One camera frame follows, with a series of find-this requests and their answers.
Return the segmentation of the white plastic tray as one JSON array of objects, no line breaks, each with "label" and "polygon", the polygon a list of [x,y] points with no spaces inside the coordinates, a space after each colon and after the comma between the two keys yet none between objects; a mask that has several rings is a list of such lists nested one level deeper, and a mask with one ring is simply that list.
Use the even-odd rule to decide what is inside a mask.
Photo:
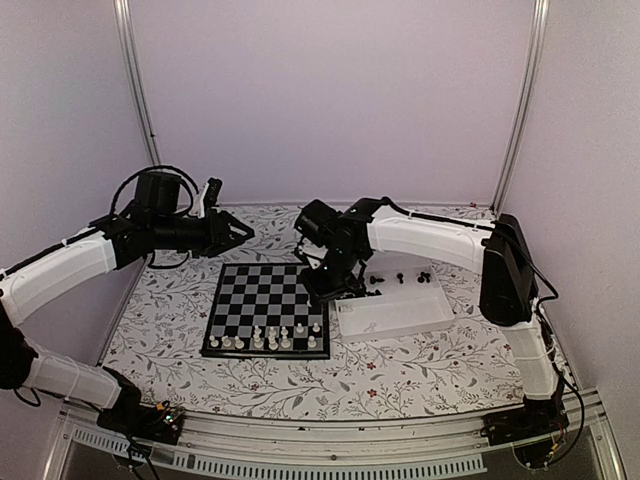
[{"label": "white plastic tray", "polygon": [[[417,281],[421,272],[431,274],[430,283]],[[404,274],[404,284],[396,278]],[[345,342],[364,342],[427,333],[451,325],[454,313],[430,259],[408,254],[379,253],[367,263],[364,277],[386,279],[382,294],[373,297],[342,298],[334,302],[339,331]],[[353,307],[351,314],[342,307]],[[376,323],[375,332],[364,332]]]}]

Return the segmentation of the black grey chessboard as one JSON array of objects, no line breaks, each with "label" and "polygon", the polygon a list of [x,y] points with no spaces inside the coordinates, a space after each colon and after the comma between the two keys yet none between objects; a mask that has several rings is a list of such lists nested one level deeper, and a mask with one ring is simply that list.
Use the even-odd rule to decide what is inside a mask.
[{"label": "black grey chessboard", "polygon": [[[225,263],[220,271],[209,320],[204,333],[201,355],[205,358],[278,360],[328,360],[331,357],[329,312],[324,305],[312,307],[305,287],[299,281],[303,266],[299,263]],[[302,323],[306,332],[296,333]],[[321,331],[312,327],[319,323]],[[262,349],[254,346],[254,326],[262,329]],[[278,335],[269,336],[271,327]],[[292,345],[281,346],[281,328],[289,331]],[[222,338],[231,339],[231,347],[222,345]],[[244,341],[243,349],[236,349],[234,339]],[[308,337],[314,336],[315,348],[308,347]],[[218,348],[210,346],[210,338],[217,337]],[[269,340],[276,338],[277,350],[269,349]]]}]

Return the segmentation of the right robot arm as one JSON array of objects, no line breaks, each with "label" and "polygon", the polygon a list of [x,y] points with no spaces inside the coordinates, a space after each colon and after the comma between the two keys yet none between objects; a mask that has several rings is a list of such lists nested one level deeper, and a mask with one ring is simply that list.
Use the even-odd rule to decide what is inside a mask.
[{"label": "right robot arm", "polygon": [[366,266],[377,254],[433,260],[474,276],[480,315],[506,338],[521,377],[517,427],[537,436],[564,411],[563,396],[573,387],[544,312],[559,292],[535,264],[515,216],[473,221],[409,210],[389,197],[337,210],[315,199],[299,211],[294,229],[300,281],[313,305],[366,297]]}]

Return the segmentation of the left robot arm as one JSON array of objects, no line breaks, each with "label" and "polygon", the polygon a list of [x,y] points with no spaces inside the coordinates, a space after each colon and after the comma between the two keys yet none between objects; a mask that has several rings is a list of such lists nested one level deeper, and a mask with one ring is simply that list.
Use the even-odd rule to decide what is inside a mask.
[{"label": "left robot arm", "polygon": [[221,188],[217,178],[198,187],[175,166],[143,168],[117,188],[106,215],[2,270],[2,389],[27,388],[86,402],[109,413],[126,433],[141,433],[149,415],[140,390],[126,377],[31,343],[20,327],[74,288],[159,250],[212,258],[252,239],[251,227],[219,207]]}]

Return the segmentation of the black chess pieces pile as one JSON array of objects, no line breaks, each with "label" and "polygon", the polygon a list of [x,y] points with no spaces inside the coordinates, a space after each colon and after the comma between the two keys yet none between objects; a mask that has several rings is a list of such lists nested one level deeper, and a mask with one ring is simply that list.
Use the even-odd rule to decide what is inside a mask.
[{"label": "black chess pieces pile", "polygon": [[379,286],[385,282],[384,277],[376,275],[358,277],[353,284],[354,289],[351,291],[351,295],[354,298],[380,296],[382,292]]}]

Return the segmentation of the black piece far apart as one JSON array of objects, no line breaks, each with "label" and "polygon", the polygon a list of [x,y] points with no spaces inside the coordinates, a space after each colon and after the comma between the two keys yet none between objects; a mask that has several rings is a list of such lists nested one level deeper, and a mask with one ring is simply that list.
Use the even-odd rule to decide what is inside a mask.
[{"label": "black piece far apart", "polygon": [[431,274],[427,272],[421,272],[417,281],[419,283],[430,283],[431,282]]}]

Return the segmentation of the floral table mat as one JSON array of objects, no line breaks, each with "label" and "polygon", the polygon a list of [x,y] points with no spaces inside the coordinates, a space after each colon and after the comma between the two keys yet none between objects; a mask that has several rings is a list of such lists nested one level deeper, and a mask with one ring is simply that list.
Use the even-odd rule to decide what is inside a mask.
[{"label": "floral table mat", "polygon": [[135,383],[146,402],[322,421],[458,414],[521,402],[512,348],[480,314],[479,276],[443,262],[435,272],[454,313],[446,329],[346,343],[332,328],[331,357],[320,361],[203,357],[221,267],[290,262],[298,240],[296,206],[235,206],[232,213],[255,237],[212,259],[159,253],[103,354],[103,364]]}]

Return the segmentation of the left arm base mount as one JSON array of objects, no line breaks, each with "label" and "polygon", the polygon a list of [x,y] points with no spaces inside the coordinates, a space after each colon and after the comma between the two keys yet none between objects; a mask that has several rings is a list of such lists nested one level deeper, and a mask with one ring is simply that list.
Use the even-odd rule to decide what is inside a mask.
[{"label": "left arm base mount", "polygon": [[97,425],[134,439],[177,445],[184,424],[185,409],[165,400],[144,405],[136,397],[118,399],[114,406],[102,409]]}]

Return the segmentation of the aluminium front rail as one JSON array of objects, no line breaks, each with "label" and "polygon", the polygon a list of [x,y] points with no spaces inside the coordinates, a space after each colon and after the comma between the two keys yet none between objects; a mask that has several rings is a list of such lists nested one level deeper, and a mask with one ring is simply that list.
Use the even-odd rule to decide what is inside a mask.
[{"label": "aluminium front rail", "polygon": [[595,390],[564,399],[570,420],[558,462],[535,467],[543,436],[493,445],[484,412],[396,420],[273,420],[189,413],[173,445],[126,439],[96,413],[67,403],[43,475],[47,479],[626,479]]}]

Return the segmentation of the left metal frame post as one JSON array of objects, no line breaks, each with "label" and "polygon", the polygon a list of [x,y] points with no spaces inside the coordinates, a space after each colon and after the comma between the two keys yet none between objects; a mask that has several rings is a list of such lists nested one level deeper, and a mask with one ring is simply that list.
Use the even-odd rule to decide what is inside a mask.
[{"label": "left metal frame post", "polygon": [[162,160],[143,84],[131,2],[128,0],[114,0],[113,6],[121,53],[143,144],[150,165],[159,166],[162,164]]}]

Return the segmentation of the metal frame post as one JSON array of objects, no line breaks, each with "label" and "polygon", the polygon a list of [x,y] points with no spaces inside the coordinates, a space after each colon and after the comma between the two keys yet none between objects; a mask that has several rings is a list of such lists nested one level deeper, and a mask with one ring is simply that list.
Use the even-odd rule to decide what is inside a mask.
[{"label": "metal frame post", "polygon": [[162,160],[143,84],[131,2],[128,0],[114,0],[113,6],[121,53],[143,144],[150,165],[159,166],[162,164]]},{"label": "metal frame post", "polygon": [[549,0],[536,0],[534,2],[531,30],[520,93],[506,146],[504,160],[491,202],[491,210],[496,215],[500,215],[504,209],[524,138],[531,102],[534,96],[534,89],[543,56],[550,4],[551,2]]}]

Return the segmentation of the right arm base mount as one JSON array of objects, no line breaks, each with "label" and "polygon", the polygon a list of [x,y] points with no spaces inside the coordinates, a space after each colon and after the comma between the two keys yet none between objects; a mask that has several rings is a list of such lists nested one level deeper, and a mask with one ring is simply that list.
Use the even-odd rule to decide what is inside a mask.
[{"label": "right arm base mount", "polygon": [[480,436],[490,446],[524,441],[514,453],[516,460],[529,469],[551,464],[569,426],[563,403],[554,400],[524,399],[523,407],[486,414],[482,421]]}]

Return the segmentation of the right metal frame post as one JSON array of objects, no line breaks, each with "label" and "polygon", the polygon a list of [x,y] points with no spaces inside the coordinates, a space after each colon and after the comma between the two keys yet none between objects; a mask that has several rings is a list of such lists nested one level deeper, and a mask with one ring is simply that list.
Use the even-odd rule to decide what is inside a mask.
[{"label": "right metal frame post", "polygon": [[534,2],[531,30],[520,93],[506,146],[504,160],[491,202],[491,210],[496,215],[500,215],[504,209],[524,138],[531,102],[534,96],[534,89],[543,56],[550,4],[551,2],[549,0],[536,0]]}]

